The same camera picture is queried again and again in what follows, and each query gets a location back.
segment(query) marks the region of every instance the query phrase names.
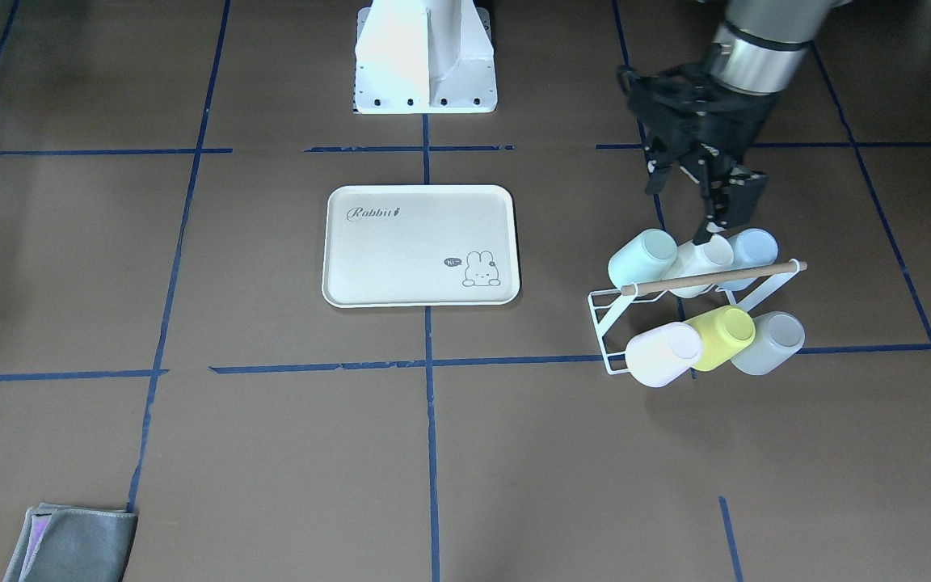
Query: gray cup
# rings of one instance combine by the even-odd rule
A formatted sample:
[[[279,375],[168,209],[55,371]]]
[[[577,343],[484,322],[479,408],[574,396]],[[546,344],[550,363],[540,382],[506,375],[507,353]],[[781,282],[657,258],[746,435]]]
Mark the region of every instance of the gray cup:
[[[735,354],[731,363],[751,376],[762,376],[778,368],[799,351],[806,339],[803,325],[786,312],[771,312],[753,318],[753,343]]]

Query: rack handle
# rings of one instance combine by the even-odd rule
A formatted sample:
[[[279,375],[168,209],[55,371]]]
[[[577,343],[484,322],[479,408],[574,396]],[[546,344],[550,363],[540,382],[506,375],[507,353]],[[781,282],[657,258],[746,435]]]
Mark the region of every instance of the rack handle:
[[[630,283],[620,288],[620,294],[640,296],[669,291],[670,289],[716,285],[727,280],[754,279],[754,277],[758,276],[772,276],[783,272],[802,272],[803,270],[807,270],[806,261],[791,259],[784,263],[765,265],[762,268],[725,270],[725,272],[711,272],[708,275],[679,276],[677,279],[654,280],[651,283]]]

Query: light blue cup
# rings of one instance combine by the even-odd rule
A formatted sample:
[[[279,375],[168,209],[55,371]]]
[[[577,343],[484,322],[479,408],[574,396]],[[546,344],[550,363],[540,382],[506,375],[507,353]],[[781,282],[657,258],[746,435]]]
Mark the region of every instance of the light blue cup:
[[[643,231],[609,259],[609,280],[617,288],[660,280],[676,256],[677,243],[668,232]]]
[[[735,253],[730,269],[762,268],[778,260],[778,242],[771,233],[762,229],[739,232],[727,240]],[[727,280],[718,285],[727,291],[742,291],[756,279]]]

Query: folded towel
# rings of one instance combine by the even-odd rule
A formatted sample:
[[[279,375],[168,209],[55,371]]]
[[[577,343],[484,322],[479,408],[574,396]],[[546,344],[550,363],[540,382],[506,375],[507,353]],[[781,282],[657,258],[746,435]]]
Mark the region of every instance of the folded towel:
[[[70,505],[29,508],[3,582],[119,582],[136,520]]]

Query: cup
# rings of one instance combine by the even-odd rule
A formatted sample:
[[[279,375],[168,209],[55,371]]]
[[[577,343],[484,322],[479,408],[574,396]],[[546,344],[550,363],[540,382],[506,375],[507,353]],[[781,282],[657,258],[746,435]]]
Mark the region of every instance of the cup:
[[[649,386],[667,386],[702,357],[702,339],[680,321],[661,325],[633,336],[624,350],[627,371]]]
[[[736,368],[751,376],[762,376],[778,368],[803,346],[806,335],[799,320],[786,312],[771,312],[753,318],[756,338],[731,358]]]
[[[685,323],[702,338],[702,357],[692,365],[699,372],[709,372],[724,364],[752,344],[756,335],[753,318],[736,306],[720,306]]]
[[[731,244],[728,244],[727,239],[719,234],[710,236],[710,242],[699,244],[699,246],[689,240],[677,248],[677,258],[673,261],[673,265],[666,269],[663,279],[721,272],[730,268],[734,260],[735,251],[731,249]],[[676,296],[691,299],[708,288],[709,285],[697,285],[672,289],[670,292]]]
[[[731,269],[762,268],[778,260],[778,242],[764,229],[749,229],[739,232],[728,240],[735,253]],[[754,279],[727,280],[717,284],[728,291],[742,291],[752,285]]]
[[[660,280],[676,256],[672,236],[659,229],[643,231],[609,259],[609,280],[617,288]]]

